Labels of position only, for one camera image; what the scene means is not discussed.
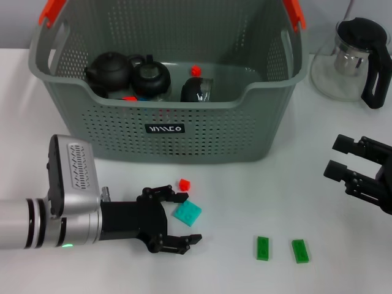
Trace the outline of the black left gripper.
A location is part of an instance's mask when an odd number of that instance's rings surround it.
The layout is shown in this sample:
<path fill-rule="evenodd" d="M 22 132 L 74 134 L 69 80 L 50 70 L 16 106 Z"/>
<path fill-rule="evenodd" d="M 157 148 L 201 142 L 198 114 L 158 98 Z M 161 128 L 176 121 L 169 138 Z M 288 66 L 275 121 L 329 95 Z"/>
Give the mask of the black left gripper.
<path fill-rule="evenodd" d="M 188 198 L 187 192 L 175 192 L 167 185 L 144 188 L 134 202 L 102 202 L 99 239 L 138 239 L 151 253 L 185 254 L 202 240 L 202 235 L 167 235 L 167 217 L 161 203 L 184 203 Z"/>

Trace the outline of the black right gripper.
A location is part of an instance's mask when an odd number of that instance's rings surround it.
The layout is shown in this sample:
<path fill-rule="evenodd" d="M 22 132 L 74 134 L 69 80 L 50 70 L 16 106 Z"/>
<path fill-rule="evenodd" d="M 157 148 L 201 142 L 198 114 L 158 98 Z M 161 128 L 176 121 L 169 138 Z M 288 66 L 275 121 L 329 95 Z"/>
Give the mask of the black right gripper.
<path fill-rule="evenodd" d="M 376 179 L 349 170 L 346 165 L 333 160 L 328 162 L 324 171 L 326 178 L 345 182 L 345 193 L 379 207 L 387 214 L 392 214 L 392 146 L 367 137 L 358 142 L 339 134 L 333 149 L 344 154 L 353 154 L 382 167 Z"/>

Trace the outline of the teal square brick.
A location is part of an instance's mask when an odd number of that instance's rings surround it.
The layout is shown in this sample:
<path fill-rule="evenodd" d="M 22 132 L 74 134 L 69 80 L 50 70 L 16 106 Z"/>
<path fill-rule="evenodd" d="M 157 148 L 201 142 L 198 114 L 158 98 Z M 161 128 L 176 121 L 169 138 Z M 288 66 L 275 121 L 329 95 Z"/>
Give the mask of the teal square brick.
<path fill-rule="evenodd" d="M 186 200 L 184 203 L 180 204 L 175 209 L 173 216 L 177 220 L 191 227 L 194 224 L 194 222 L 198 219 L 198 217 L 201 215 L 201 213 L 202 213 L 202 209 L 199 206 Z"/>

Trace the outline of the glass teacup with black holder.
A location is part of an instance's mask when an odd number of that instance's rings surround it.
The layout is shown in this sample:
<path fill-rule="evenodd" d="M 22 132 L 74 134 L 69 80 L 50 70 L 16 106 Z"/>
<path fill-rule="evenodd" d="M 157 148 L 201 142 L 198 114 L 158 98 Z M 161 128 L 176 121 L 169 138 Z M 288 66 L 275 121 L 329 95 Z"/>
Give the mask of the glass teacup with black holder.
<path fill-rule="evenodd" d="M 146 97 L 162 101 L 171 91 L 171 76 L 165 65 L 155 61 L 153 55 L 146 55 L 132 66 L 130 84 L 137 99 Z"/>
<path fill-rule="evenodd" d="M 191 77 L 182 87 L 180 102 L 209 102 L 213 79 Z"/>

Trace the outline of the gray perforated storage bin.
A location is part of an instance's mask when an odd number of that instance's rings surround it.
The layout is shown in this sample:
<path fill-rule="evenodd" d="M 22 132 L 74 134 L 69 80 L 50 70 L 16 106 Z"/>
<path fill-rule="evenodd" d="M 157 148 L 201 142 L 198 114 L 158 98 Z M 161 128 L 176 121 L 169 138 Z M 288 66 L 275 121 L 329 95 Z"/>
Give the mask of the gray perforated storage bin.
<path fill-rule="evenodd" d="M 85 67 L 110 51 L 134 64 L 153 55 L 169 95 L 131 102 L 131 84 L 90 83 Z M 68 130 L 97 157 L 179 164 L 264 157 L 307 62 L 306 29 L 293 30 L 282 0 L 67 0 L 29 52 Z M 180 102 L 194 65 L 213 79 L 209 102 Z"/>

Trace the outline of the green rectangular brick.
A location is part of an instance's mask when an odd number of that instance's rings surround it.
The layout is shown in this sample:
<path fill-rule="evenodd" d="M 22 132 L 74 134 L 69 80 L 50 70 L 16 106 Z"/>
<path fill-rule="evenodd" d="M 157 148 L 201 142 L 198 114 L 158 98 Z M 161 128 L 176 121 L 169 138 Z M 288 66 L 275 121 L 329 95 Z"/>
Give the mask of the green rectangular brick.
<path fill-rule="evenodd" d="M 305 241 L 303 239 L 294 239 L 291 244 L 296 263 L 309 263 L 310 259 L 307 253 Z"/>
<path fill-rule="evenodd" d="M 257 237 L 257 260 L 268 261 L 270 259 L 270 239 L 264 236 Z"/>

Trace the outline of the glass pitcher with black lid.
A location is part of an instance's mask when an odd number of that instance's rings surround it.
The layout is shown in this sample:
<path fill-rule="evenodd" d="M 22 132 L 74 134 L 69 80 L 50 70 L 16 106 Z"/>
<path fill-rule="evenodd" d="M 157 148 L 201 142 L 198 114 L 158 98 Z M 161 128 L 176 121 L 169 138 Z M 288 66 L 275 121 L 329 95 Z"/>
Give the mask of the glass pitcher with black lid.
<path fill-rule="evenodd" d="M 312 60 L 312 84 L 332 99 L 383 107 L 392 80 L 389 39 L 380 24 L 367 18 L 340 21 Z"/>

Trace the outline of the black ceramic teapot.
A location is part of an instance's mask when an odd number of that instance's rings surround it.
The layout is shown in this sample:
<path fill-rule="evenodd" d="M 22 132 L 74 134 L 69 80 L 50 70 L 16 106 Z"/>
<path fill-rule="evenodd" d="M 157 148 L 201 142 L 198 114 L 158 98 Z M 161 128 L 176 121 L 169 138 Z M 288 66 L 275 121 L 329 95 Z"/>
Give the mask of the black ceramic teapot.
<path fill-rule="evenodd" d="M 99 55 L 84 69 L 88 81 L 107 91 L 119 91 L 130 86 L 130 61 L 126 55 L 114 51 Z"/>

